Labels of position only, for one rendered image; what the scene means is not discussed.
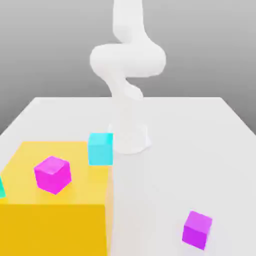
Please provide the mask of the small cyan cube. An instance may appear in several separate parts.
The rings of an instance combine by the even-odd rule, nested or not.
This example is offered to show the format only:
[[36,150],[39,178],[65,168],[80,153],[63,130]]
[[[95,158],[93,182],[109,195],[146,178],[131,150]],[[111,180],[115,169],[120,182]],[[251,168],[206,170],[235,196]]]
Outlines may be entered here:
[[91,133],[87,151],[90,166],[111,166],[113,164],[113,133]]

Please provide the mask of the small magenta cube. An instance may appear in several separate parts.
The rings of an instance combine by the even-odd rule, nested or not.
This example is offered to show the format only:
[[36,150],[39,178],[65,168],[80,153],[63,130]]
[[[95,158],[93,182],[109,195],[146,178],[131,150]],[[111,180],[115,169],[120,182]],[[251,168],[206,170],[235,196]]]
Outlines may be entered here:
[[70,163],[55,156],[49,156],[35,166],[34,174],[37,186],[54,195],[72,181]]

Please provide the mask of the small purple cube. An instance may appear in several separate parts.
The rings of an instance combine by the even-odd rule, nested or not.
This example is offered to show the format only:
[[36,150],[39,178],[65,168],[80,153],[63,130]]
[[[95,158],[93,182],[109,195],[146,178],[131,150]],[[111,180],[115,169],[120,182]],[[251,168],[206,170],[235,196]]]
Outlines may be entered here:
[[213,219],[196,211],[190,211],[183,226],[182,241],[204,250]]

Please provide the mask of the small teal cube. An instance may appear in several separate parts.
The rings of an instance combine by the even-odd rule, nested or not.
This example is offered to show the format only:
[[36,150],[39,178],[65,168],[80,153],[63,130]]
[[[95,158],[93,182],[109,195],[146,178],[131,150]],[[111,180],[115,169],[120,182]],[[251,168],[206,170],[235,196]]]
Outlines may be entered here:
[[0,177],[0,199],[5,198],[5,197],[6,197],[6,192],[5,192],[2,178]]

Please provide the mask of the large yellow box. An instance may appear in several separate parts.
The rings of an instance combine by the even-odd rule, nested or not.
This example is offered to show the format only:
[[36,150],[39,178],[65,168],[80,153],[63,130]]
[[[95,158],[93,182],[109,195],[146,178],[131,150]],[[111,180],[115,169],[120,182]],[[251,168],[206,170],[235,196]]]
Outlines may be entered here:
[[[70,163],[58,194],[36,183],[34,167],[49,156]],[[0,256],[110,256],[113,172],[89,165],[85,141],[25,141],[0,176]]]

